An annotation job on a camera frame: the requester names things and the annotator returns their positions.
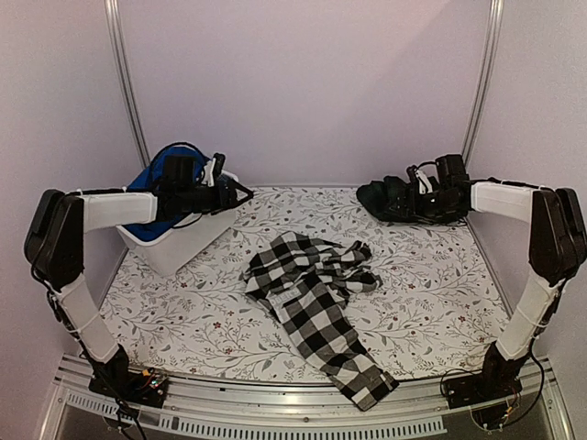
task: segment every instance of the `blue bin liner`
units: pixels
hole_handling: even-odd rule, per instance
[[[163,174],[163,163],[165,158],[172,154],[196,157],[194,166],[194,181],[198,179],[202,169],[204,168],[204,165],[209,161],[209,158],[191,148],[168,148],[167,150],[163,151],[154,162],[151,163],[150,167],[147,167],[145,170],[143,170],[138,175],[138,177],[132,183],[130,183],[128,189],[130,191],[148,189],[152,183]],[[169,229],[181,222],[186,216],[187,215],[177,215],[174,219],[169,221],[154,222],[146,225],[124,225],[124,228],[139,240],[148,242],[153,241],[165,234]]]

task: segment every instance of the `white bin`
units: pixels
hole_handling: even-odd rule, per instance
[[[238,180],[234,174],[224,171],[223,174]],[[193,222],[199,216],[200,214],[190,214],[177,226]],[[159,275],[169,277],[233,226],[236,220],[236,209],[216,215],[206,214],[193,225],[170,229],[152,241],[139,240],[123,226],[117,226],[116,229],[130,250]]]

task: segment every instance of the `plaid fabric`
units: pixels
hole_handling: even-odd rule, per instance
[[[337,243],[288,232],[253,257],[243,274],[247,295],[287,331],[304,359],[367,411],[399,383],[382,371],[343,314],[351,292],[381,284],[363,263],[371,251],[360,241]]]

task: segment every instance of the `black and white checkered cloth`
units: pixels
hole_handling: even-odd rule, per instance
[[[371,251],[360,241],[337,243],[288,232],[253,257],[243,278],[247,295],[287,331],[300,354],[367,411],[399,383],[381,370],[343,314],[351,292],[381,284],[364,262]]]

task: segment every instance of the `leaf pattern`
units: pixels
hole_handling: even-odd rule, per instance
[[[352,189],[261,188],[234,227],[174,276],[128,252],[101,314],[135,364],[240,380],[328,382],[287,334],[244,295],[252,256],[293,230],[373,253],[377,291],[352,295],[361,342],[399,380],[475,369],[507,322],[465,225],[386,225]]]

